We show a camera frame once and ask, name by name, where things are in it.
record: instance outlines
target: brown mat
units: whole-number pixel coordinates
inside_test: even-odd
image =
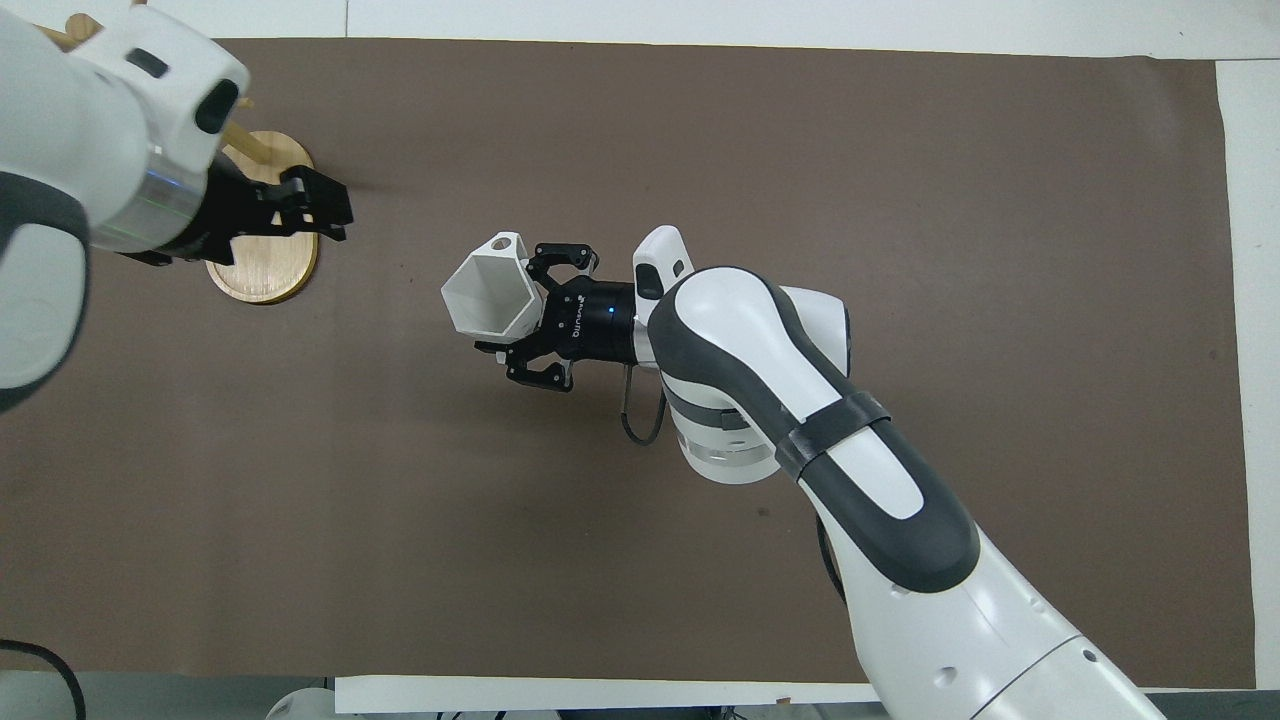
[[[626,441],[620,369],[539,392],[452,331],[497,231],[625,279],[672,223],[845,299],[859,384],[1135,682],[1252,687],[1211,63],[227,45],[352,238],[274,307],[95,256],[69,365],[0,418],[0,635],[86,670],[863,679],[792,483],[704,480],[669,428]]]

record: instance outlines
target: black cable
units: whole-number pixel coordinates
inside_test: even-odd
[[[58,674],[63,676],[63,682],[67,683],[67,689],[72,693],[72,702],[76,705],[76,720],[84,720],[84,691],[81,689],[79,680],[76,679],[76,673],[72,671],[70,665],[67,665],[65,660],[58,657],[56,652],[35,643],[4,639],[0,639],[0,650],[33,655],[52,665],[54,670],[58,670]]]
[[[840,570],[836,568],[836,559],[831,555],[831,538],[827,537],[827,527],[822,524],[822,516],[814,512],[813,515],[818,520],[818,552],[822,553],[822,564],[827,568],[827,578],[831,579],[831,585],[836,588],[836,594],[840,596],[840,602],[846,607],[849,601],[845,600],[845,582],[840,579]]]
[[[653,429],[649,430],[649,437],[640,438],[631,429],[631,421],[627,420],[627,407],[631,405],[631,369],[635,365],[626,366],[626,384],[622,388],[622,432],[627,433],[631,442],[639,446],[653,445],[653,441],[658,439],[658,433],[662,432],[662,419],[667,415],[667,393],[663,393],[658,398],[658,419],[653,421]]]

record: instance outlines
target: black button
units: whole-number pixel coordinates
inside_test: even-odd
[[[636,295],[645,300],[662,300],[662,278],[658,277],[658,268],[649,263],[636,265]]]
[[[239,87],[234,82],[225,78],[218,81],[218,85],[209,91],[209,95],[196,108],[196,127],[209,135],[223,132],[227,115],[230,114],[238,97]]]
[[[129,54],[124,56],[124,61],[142,68],[142,72],[156,79],[169,72],[169,65],[164,60],[141,47],[129,50]]]

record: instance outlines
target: white robot link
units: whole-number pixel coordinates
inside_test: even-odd
[[[580,273],[561,284],[548,268],[563,263]],[[567,392],[576,360],[657,368],[694,470],[721,483],[780,468],[795,479],[829,537],[858,659],[893,717],[1164,717],[849,380],[840,300],[741,268],[695,272],[669,225],[635,251],[634,284],[596,282],[595,265],[585,245],[529,256],[520,236],[499,233],[442,292],[454,327],[509,378]],[[561,360],[527,366],[550,352]]]
[[[239,234],[346,237],[340,183],[305,167],[251,182],[218,152],[248,72],[168,15],[136,5],[64,55],[0,10],[0,413],[76,340],[88,246],[232,264]]]

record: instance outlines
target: round wooden disc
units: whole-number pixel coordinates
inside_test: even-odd
[[[274,131],[251,133],[271,151],[266,164],[256,163],[233,147],[223,152],[248,179],[278,183],[280,172],[294,165],[314,168],[311,156],[292,137]],[[209,277],[223,292],[253,305],[280,302],[302,290],[311,278],[320,254],[320,238],[314,232],[291,237],[246,234],[232,240],[234,265],[205,263]]]

